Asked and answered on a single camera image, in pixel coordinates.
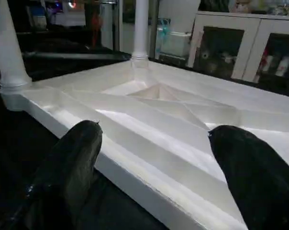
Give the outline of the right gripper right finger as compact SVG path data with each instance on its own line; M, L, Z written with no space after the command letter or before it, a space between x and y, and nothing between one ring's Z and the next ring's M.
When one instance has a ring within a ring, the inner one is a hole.
M249 230L289 230L289 165L236 126L209 131L211 150Z

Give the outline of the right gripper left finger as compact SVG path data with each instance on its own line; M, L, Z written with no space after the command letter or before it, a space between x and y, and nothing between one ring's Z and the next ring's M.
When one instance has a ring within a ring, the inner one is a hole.
M101 146L98 122L83 120L74 125L31 180L0 201L0 230L75 230Z

